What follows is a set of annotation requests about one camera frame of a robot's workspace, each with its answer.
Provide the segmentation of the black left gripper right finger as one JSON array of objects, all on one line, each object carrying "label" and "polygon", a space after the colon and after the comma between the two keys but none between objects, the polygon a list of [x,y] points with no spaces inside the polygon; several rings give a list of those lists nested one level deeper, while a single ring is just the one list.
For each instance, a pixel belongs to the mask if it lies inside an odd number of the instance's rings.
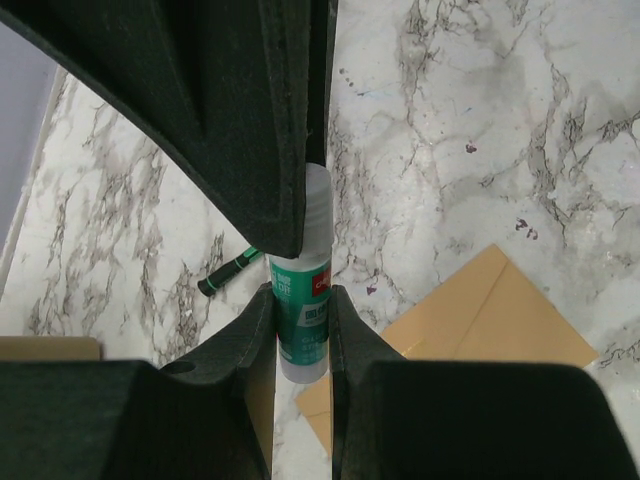
[{"label": "black left gripper right finger", "polygon": [[336,479],[629,479],[633,458],[597,383],[557,364],[412,361],[329,303]]}]

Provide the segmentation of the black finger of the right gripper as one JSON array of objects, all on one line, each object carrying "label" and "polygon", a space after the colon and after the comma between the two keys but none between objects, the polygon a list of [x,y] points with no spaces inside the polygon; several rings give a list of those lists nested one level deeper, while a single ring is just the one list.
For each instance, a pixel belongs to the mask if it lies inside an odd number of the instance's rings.
[{"label": "black finger of the right gripper", "polygon": [[294,258],[326,161],[334,1],[15,1],[1,20],[150,137],[254,247]]}]

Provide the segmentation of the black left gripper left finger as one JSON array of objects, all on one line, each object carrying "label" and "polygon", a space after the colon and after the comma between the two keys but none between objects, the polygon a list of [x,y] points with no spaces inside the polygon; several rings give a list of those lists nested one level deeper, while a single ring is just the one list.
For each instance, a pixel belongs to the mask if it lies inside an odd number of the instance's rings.
[{"label": "black left gripper left finger", "polygon": [[141,360],[5,362],[5,479],[268,479],[275,304],[241,314],[162,368]]}]

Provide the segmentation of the green black glue pen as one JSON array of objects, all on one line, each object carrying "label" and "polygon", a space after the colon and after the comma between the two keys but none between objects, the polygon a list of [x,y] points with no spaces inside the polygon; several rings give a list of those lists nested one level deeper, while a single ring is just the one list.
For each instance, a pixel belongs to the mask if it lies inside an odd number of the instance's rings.
[{"label": "green black glue pen", "polygon": [[250,264],[260,259],[262,255],[263,253],[254,247],[247,248],[233,260],[225,263],[206,278],[199,280],[197,282],[198,289],[206,297],[212,297]]}]

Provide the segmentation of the brown paper envelope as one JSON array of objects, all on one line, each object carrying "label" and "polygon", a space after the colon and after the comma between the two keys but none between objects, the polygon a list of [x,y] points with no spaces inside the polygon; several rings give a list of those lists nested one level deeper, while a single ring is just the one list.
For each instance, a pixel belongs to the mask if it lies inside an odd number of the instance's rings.
[{"label": "brown paper envelope", "polygon": [[546,362],[585,367],[596,351],[497,247],[490,246],[399,319],[376,333],[344,290],[330,301],[330,365],[360,347],[409,360]]}]

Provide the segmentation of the white green glue stick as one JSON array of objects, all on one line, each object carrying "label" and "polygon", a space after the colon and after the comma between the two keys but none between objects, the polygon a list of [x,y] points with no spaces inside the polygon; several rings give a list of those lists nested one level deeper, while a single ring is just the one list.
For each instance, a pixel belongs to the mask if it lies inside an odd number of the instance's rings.
[{"label": "white green glue stick", "polygon": [[294,259],[269,257],[281,368],[297,384],[317,381],[328,368],[332,245],[331,176],[309,163],[301,253]]}]

